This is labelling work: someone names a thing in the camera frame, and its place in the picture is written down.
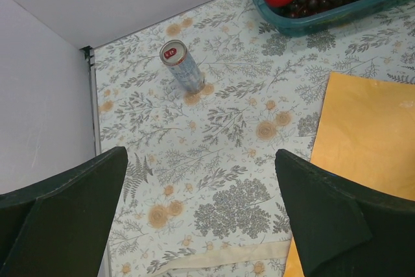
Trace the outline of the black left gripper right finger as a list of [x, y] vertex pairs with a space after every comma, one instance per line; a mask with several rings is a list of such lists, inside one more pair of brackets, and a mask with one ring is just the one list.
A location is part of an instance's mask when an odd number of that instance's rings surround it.
[[413, 276], [414, 201], [280, 149], [275, 170], [304, 276]]

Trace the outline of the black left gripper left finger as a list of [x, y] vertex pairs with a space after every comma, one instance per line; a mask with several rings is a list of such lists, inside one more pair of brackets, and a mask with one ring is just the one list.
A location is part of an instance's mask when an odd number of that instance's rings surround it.
[[2, 276], [97, 276], [128, 155], [114, 147], [1, 195]]

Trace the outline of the cream printed ribbon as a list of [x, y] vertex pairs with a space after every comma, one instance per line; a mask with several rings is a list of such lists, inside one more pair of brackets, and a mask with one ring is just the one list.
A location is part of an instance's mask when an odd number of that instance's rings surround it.
[[205, 254], [194, 254], [169, 261], [158, 274], [176, 269], [202, 269], [246, 261], [286, 258], [290, 245], [290, 240], [275, 241], [243, 247], [228, 247]]

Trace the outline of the orange paper bouquet wrap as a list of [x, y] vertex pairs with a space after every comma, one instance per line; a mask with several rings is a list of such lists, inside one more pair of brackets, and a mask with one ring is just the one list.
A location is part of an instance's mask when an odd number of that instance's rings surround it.
[[[308, 162], [414, 201], [414, 86], [332, 73]], [[293, 237], [285, 275], [304, 276]]]

